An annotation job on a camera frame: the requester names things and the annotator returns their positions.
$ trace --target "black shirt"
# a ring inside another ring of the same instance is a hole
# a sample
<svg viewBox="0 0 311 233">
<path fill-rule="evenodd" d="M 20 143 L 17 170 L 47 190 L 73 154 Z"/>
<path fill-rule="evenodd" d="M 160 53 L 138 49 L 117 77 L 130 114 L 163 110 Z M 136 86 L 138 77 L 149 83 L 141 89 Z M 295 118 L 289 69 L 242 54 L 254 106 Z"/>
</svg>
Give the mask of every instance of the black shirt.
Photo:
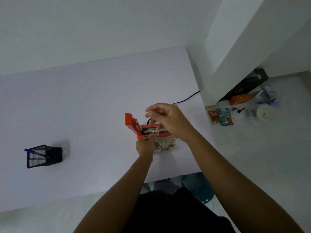
<svg viewBox="0 0 311 233">
<path fill-rule="evenodd" d="M 123 232 L 235 232 L 231 222 L 217 216 L 181 187 L 174 194 L 151 191 L 138 197 Z"/>
</svg>

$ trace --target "cable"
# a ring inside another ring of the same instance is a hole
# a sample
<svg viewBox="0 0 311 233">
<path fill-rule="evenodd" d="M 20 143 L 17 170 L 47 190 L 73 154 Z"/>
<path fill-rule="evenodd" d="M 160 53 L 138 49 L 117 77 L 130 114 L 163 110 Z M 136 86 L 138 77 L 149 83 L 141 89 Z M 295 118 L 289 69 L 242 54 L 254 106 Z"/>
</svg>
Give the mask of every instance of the cable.
<svg viewBox="0 0 311 233">
<path fill-rule="evenodd" d="M 191 98 L 191 97 L 193 97 L 195 94 L 198 94 L 200 91 L 198 91 L 198 92 L 196 92 L 196 93 L 194 93 L 194 94 L 192 94 L 191 96 L 189 96 L 187 99 L 189 99 L 189 98 Z M 175 103 L 173 103 L 172 105 L 174 105 L 174 104 L 178 104 L 178 103 L 181 103 L 181 102 L 184 102 L 184 101 L 186 101 L 187 99 L 185 99 L 185 100 L 183 100 L 183 101 L 179 101 L 179 102 L 175 102 Z"/>
</svg>

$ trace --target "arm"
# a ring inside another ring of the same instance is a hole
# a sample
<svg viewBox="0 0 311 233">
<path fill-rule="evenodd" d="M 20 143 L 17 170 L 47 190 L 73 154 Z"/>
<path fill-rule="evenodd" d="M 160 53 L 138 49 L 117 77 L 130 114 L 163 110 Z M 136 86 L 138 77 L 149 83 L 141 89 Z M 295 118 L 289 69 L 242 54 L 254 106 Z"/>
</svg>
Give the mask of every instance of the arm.
<svg viewBox="0 0 311 233">
<path fill-rule="evenodd" d="M 302 232 L 297 223 L 264 191 L 234 168 L 205 140 L 175 105 L 146 109 L 151 124 L 159 121 L 185 141 L 217 198 L 241 232 Z"/>
<path fill-rule="evenodd" d="M 74 233 L 121 232 L 130 218 L 156 149 L 154 136 L 136 142 L 139 153 L 126 174 L 88 211 Z"/>
</svg>

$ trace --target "forearm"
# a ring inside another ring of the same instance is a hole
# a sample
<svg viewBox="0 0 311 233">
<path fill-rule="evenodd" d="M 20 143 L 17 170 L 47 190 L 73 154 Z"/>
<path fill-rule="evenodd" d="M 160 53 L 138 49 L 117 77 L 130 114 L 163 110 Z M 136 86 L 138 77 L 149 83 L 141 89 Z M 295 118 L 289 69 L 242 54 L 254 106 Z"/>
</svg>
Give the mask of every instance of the forearm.
<svg viewBox="0 0 311 233">
<path fill-rule="evenodd" d="M 89 210 L 75 233 L 121 232 L 134 210 L 151 162 L 152 156 L 140 156 Z"/>
<path fill-rule="evenodd" d="M 301 232 L 272 198 L 193 130 L 186 141 L 220 203 L 241 232 Z"/>
</svg>

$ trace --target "blue pen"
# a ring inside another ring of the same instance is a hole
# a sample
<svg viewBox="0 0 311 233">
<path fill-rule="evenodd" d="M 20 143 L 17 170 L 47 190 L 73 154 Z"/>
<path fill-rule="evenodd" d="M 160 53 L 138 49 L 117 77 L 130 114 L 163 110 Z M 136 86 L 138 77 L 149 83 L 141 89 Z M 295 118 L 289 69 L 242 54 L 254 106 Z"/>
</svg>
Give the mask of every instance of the blue pen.
<svg viewBox="0 0 311 233">
<path fill-rule="evenodd" d="M 41 153 L 35 152 L 35 151 L 33 151 L 33 150 L 24 149 L 24 151 L 26 151 L 26 152 L 28 152 L 28 153 L 37 154 L 37 155 L 41 155 L 41 156 L 45 157 L 45 155 L 44 155 L 44 154 L 41 154 Z"/>
</svg>

